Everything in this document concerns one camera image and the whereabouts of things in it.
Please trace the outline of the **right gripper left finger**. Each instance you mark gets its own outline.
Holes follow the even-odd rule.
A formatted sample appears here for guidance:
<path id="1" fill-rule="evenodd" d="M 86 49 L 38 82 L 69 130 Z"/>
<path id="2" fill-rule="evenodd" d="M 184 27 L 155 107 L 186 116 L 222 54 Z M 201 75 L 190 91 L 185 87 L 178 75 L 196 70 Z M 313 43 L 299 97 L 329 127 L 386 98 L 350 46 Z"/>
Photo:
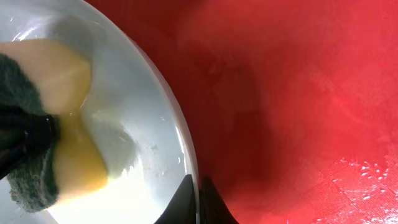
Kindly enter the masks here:
<path id="1" fill-rule="evenodd" d="M 155 224 L 196 224 L 196 199 L 190 174 L 183 178 L 164 213 Z"/>

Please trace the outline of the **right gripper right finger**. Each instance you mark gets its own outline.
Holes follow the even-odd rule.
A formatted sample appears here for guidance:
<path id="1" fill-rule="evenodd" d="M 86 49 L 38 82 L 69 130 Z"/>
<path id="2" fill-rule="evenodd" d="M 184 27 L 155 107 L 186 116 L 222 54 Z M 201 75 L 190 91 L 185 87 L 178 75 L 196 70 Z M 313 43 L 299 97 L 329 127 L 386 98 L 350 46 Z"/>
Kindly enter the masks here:
<path id="1" fill-rule="evenodd" d="M 238 224 L 209 177 L 202 180 L 199 196 L 201 224 Z"/>

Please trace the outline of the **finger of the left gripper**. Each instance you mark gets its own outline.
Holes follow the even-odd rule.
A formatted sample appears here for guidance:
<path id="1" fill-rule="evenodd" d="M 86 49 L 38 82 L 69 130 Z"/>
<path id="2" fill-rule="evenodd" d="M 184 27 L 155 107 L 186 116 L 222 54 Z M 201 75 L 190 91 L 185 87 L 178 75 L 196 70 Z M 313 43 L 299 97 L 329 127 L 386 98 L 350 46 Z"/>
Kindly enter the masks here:
<path id="1" fill-rule="evenodd" d="M 58 118 L 1 106 L 1 178 L 26 160 L 44 154 L 60 139 Z"/>

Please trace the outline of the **green and yellow sponge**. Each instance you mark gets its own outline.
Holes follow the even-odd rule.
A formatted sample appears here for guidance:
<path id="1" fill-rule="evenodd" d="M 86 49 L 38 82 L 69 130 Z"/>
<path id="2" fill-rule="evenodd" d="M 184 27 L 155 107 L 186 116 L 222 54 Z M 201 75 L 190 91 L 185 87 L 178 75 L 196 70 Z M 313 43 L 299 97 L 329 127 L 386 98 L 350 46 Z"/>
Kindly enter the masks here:
<path id="1" fill-rule="evenodd" d="M 104 160 L 81 119 L 91 63 L 49 39 L 1 43 L 1 106 L 58 118 L 60 139 L 5 176 L 11 199 L 35 213 L 82 197 L 108 182 Z"/>

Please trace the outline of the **light blue plate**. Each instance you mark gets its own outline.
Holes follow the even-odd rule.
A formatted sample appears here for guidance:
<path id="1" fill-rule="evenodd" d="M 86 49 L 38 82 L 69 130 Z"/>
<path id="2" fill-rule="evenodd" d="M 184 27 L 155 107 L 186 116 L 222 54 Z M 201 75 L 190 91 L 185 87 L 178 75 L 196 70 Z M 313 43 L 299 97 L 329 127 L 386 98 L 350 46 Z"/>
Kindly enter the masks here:
<path id="1" fill-rule="evenodd" d="M 2 1 L 1 43 L 49 39 L 91 63 L 81 119 L 108 182 L 82 197 L 29 213 L 1 178 L 2 223 L 155 223 L 190 174 L 200 222 L 197 160 L 180 106 L 151 59 L 83 1 Z"/>

